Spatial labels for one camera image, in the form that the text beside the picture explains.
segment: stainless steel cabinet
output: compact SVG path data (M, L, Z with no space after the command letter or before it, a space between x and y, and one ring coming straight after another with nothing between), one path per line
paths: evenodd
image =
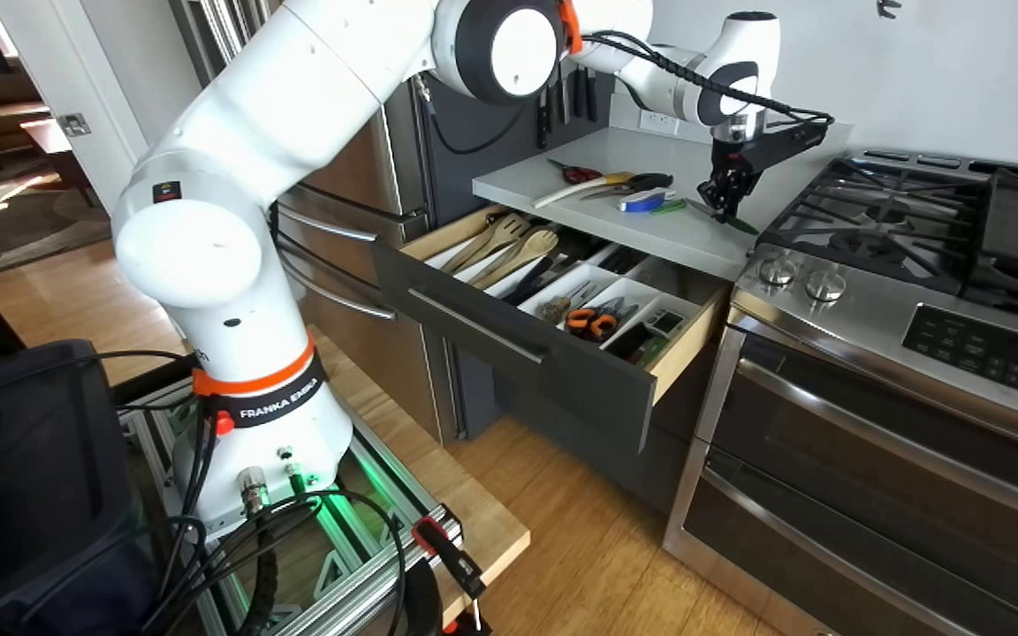
M408 217L382 217L333 195L294 187L280 200L285 272L300 312L364 375L372 375L435 440L452 436L452 370L424 328L374 285L372 243L402 243L421 229Z

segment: oven door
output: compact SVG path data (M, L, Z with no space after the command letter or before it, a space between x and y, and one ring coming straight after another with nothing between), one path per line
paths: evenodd
M1018 633L1018 442L729 328L668 547L837 633Z

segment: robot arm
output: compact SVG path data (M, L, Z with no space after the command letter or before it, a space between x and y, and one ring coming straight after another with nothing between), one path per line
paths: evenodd
M765 165L778 165L824 143L831 116L791 110L769 100L779 59L779 24L763 12L723 19L716 44L703 52L642 45L624 33L584 30L585 44L577 65L607 71L649 113L668 113L709 127L715 169L696 187L722 224L736 224L737 200L755 187Z
M245 520L239 493L285 484L307 465L334 476L348 420L321 383L316 358L266 229L266 208L326 165L417 71L488 100L539 91L564 34L620 30L646 38L649 0L285 0L245 52L187 105L111 208L117 257L194 346L194 392L214 424L210 458L180 456L199 476L208 536ZM617 76L659 113L709 125L732 144L755 138L763 110L701 91L658 65L591 44L571 65ZM769 13L737 13L709 58L684 59L750 96L765 96L778 65Z

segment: burner grate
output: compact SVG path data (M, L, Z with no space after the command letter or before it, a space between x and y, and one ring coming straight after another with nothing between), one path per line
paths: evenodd
M758 240L960 292L982 206L972 173L837 159Z

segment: wooden utensil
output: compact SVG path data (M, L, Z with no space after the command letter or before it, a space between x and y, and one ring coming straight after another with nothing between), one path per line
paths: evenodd
M492 250L498 250L501 243L523 236L530 229L530 224L523 217L501 217L492 225L483 225L460 255L452 255L441 272L460 272L480 257L488 257Z
M526 236L519 236L516 243L508 243L504 255L498 255L492 265L480 269L475 278L468 278L468 285L488 291L498 278L504 278L508 272L516 272L526 263L539 263L553 250L557 236L547 225L530 229Z

